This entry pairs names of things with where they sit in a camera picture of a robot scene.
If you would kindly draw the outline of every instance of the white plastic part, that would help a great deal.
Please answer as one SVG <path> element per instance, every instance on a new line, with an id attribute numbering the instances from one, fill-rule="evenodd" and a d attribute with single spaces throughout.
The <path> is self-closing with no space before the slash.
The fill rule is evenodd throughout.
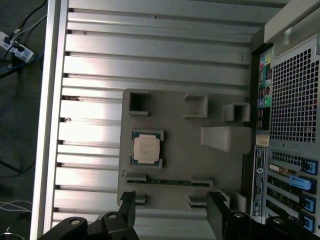
<path id="1" fill-rule="evenodd" d="M 5 43 L 5 37 L 8 37 L 8 35 L 0 31 L 0 46 L 5 50 L 8 50 L 12 46 L 12 44 Z M 34 52 L 26 48 L 24 45 L 18 43 L 17 41 L 15 41 L 15 43 L 18 44 L 17 46 L 23 47 L 24 51 L 20 52 L 17 50 L 17 48 L 13 47 L 10 49 L 10 52 L 14 53 L 17 58 L 21 59 L 25 63 L 29 62 L 34 55 Z"/>
<path id="2" fill-rule="evenodd" d="M 231 154 L 248 154 L 252 131 L 244 126 L 201 127 L 201 145 Z"/>

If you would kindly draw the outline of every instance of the white cable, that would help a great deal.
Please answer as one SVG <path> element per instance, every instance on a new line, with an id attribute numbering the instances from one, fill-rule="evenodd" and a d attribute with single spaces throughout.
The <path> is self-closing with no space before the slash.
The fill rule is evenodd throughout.
<path id="1" fill-rule="evenodd" d="M 12 207 L 15 207 L 15 208 L 17 208 L 17 209 L 20 209 L 20 210 L 27 211 L 27 212 L 30 212 L 30 211 L 31 211 L 31 210 L 29 210 L 29 209 L 26 208 L 26 207 L 18 206 L 18 205 L 12 204 L 12 203 L 10 203 L 10 204 L 8 204 L 8 205 L 10 205 L 10 206 L 12 206 Z M 0 208 L 3 209 L 3 210 L 11 210 L 11 208 L 5 208 L 5 207 L 3 207 L 3 206 L 0 206 Z"/>
<path id="2" fill-rule="evenodd" d="M 13 207 L 16 207 L 16 208 L 18 208 L 18 209 L 21 209 L 21 210 L 24 210 L 24 211 L 26 211 L 26 212 L 31 212 L 28 208 L 26 208 L 26 207 L 23 207 L 23 206 L 18 206 L 18 205 L 15 205 L 15 204 L 13 204 L 13 203 L 19 203 L 19 202 L 22 202 L 22 203 L 28 203 L 28 204 L 31 204 L 32 205 L 32 203 L 31 202 L 29 202 L 29 201 L 25 201 L 25 200 L 15 200 L 15 201 L 10 201 L 10 202 L 1 202 L 0 201 L 0 208 L 2 209 L 2 210 L 13 210 L 13 209 L 7 209 L 7 208 L 4 208 L 3 206 L 5 206 L 5 205 L 10 205 L 10 206 L 13 206 Z"/>
<path id="3" fill-rule="evenodd" d="M 13 236 L 16 236 L 22 240 L 25 240 L 22 236 L 18 235 L 18 234 L 15 234 L 15 233 L 12 233 L 12 232 L 4 232 L 4 233 L 0 233 L 0 236 L 3 236 L 3 235 L 13 235 Z"/>
<path id="4" fill-rule="evenodd" d="M 7 208 L 4 208 L 4 207 L 0 207 L 1 210 L 4 210 L 4 211 L 7 211 L 7 212 L 28 212 L 28 213 L 31 213 L 30 210 L 28 209 L 7 209 Z"/>
<path id="5" fill-rule="evenodd" d="M 28 204 L 31 204 L 31 205 L 32 205 L 32 202 L 26 201 L 26 200 L 15 200 L 15 201 L 8 201 L 8 202 L 6 202 L 6 201 L 0 201 L 0 204 L 4 204 L 4 205 L 6 205 L 6 204 L 12 204 L 12 203 L 28 203 Z"/>
<path id="6" fill-rule="evenodd" d="M 11 41 L 14 43 L 14 42 L 15 42 L 15 39 L 16 39 L 19 35 L 21 35 L 21 34 L 23 34 L 23 33 L 25 33 L 25 32 L 28 32 L 29 30 L 35 28 L 35 27 L 36 27 L 39 23 L 41 23 L 46 17 L 47 17 L 47 15 L 44 15 L 39 21 L 37 21 L 37 22 L 36 22 L 35 24 L 33 24 L 31 27 L 27 28 L 26 30 L 24 30 L 24 31 L 22 31 L 22 32 L 19 32 L 17 35 L 15 35 L 15 36 L 12 38 Z"/>

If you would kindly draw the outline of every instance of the rear i/o panel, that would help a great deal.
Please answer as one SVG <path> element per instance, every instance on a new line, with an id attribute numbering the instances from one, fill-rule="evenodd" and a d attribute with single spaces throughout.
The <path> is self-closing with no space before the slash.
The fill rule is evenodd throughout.
<path id="1" fill-rule="evenodd" d="M 255 147 L 265 154 L 263 217 L 290 218 L 320 237 L 316 45 L 315 37 L 282 56 L 260 56 Z"/>

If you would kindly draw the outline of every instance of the power strip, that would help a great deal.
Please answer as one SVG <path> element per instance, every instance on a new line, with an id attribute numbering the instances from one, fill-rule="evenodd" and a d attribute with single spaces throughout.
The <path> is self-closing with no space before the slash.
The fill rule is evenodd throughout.
<path id="1" fill-rule="evenodd" d="M 0 46 L 3 47 L 5 50 L 8 50 L 13 45 L 13 42 L 10 42 L 10 44 L 6 43 L 5 42 L 6 37 L 9 37 L 9 36 L 4 32 L 0 31 Z M 21 59 L 25 63 L 29 62 L 35 53 L 17 41 L 14 41 L 14 43 L 15 43 L 15 46 L 21 46 L 24 48 L 24 50 L 18 51 L 17 48 L 13 47 L 10 49 L 10 52 L 14 53 L 14 55 L 17 58 Z"/>

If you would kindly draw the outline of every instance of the mesh panel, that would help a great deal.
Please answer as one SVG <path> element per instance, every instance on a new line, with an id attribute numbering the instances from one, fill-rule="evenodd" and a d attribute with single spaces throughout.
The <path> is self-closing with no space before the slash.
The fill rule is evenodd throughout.
<path id="1" fill-rule="evenodd" d="M 274 160 L 288 163 L 288 164 L 301 166 L 301 157 L 300 156 L 282 153 L 282 152 L 278 152 L 278 151 L 273 151 L 271 153 L 271 158 Z"/>
<path id="2" fill-rule="evenodd" d="M 315 143 L 318 75 L 311 49 L 273 68 L 271 139 Z"/>

